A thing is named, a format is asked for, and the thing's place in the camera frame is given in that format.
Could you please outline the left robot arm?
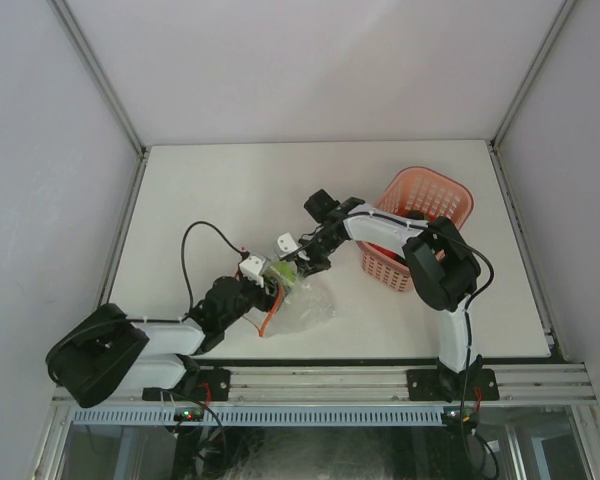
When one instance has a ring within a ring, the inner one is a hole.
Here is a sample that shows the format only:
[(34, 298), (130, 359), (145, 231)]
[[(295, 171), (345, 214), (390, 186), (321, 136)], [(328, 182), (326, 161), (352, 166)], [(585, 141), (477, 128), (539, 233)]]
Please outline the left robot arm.
[(161, 389), (186, 400), (199, 387), (193, 358), (218, 346), (251, 310), (277, 310), (285, 295), (280, 280), (259, 285), (239, 275), (216, 279), (182, 320), (132, 319), (103, 304), (50, 349), (47, 372), (83, 408), (124, 389)]

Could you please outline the light green fake apple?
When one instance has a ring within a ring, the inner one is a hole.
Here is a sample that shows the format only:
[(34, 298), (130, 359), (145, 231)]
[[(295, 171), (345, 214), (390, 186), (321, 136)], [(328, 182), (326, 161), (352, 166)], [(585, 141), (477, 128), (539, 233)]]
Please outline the light green fake apple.
[(265, 275), (282, 284), (285, 289), (292, 289), (298, 279), (295, 265), (281, 260), (272, 261), (266, 268)]

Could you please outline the clear zip top bag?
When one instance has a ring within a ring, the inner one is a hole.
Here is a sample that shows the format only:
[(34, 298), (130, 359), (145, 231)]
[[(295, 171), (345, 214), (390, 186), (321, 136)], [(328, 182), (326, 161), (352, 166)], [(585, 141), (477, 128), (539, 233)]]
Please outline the clear zip top bag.
[(331, 289), (320, 279), (302, 277), (292, 289), (285, 289), (285, 298), (276, 312), (267, 313), (258, 328), (260, 338), (303, 333), (336, 316)]

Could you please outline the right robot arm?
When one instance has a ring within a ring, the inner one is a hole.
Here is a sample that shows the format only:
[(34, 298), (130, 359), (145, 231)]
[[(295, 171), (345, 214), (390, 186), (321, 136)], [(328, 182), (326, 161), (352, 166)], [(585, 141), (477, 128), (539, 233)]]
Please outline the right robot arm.
[(473, 348), (469, 306), (481, 268), (453, 222), (446, 217), (431, 222), (399, 217), (356, 197), (339, 202), (324, 190), (314, 193), (304, 208), (317, 229), (283, 258), (310, 276), (329, 269), (329, 256), (347, 241), (375, 244), (395, 254), (406, 265), (421, 301), (439, 313), (438, 388), (449, 399), (472, 391), (473, 371), (481, 361)]

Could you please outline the red fake apple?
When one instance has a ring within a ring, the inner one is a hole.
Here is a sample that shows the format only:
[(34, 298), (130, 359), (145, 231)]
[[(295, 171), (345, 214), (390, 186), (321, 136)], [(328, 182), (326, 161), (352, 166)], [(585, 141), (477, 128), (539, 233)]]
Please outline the red fake apple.
[(396, 258), (396, 253), (391, 250), (385, 249), (376, 244), (371, 244), (370, 247), (373, 248), (374, 250), (378, 251), (381, 255), (383, 255), (387, 258), (391, 258), (391, 259)]

